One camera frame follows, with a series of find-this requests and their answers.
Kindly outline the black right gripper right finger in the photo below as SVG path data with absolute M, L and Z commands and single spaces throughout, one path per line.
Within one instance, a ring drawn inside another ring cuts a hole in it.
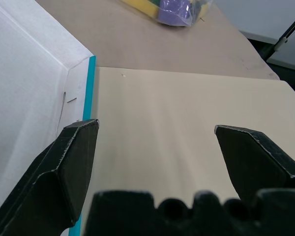
M 260 189 L 295 188 L 295 161 L 267 135 L 226 125 L 216 125 L 214 133 L 241 200 L 253 200 Z

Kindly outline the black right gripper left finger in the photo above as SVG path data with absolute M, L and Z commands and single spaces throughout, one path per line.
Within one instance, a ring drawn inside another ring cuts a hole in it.
M 78 221 L 99 121 L 66 126 L 30 164 L 0 207 L 0 236 L 59 236 Z

